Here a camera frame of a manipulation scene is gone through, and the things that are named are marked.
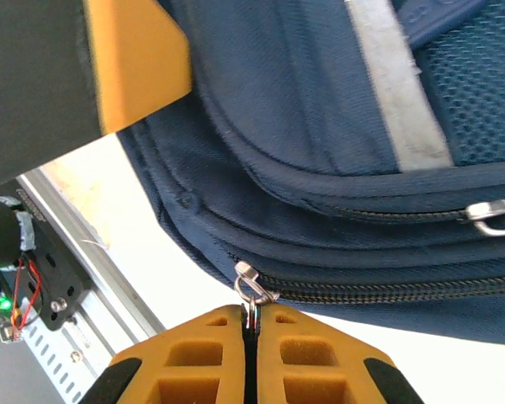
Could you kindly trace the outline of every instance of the black zipper teeth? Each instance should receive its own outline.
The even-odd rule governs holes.
[[[377,220],[377,221],[466,221],[465,209],[447,210],[445,212],[423,212],[423,213],[388,213],[371,212],[368,210],[354,210],[335,207],[335,209],[346,215],[349,219]]]
[[[318,304],[372,305],[505,294],[505,276],[408,284],[340,285],[283,281],[261,274],[258,281],[264,288],[279,292],[283,299]]]

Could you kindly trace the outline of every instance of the reflective strip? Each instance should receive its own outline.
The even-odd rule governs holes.
[[[390,0],[345,0],[401,172],[453,167]]]

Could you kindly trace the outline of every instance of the blue mesh fabric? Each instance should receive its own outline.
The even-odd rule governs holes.
[[[505,162],[505,0],[416,58],[456,165]]]

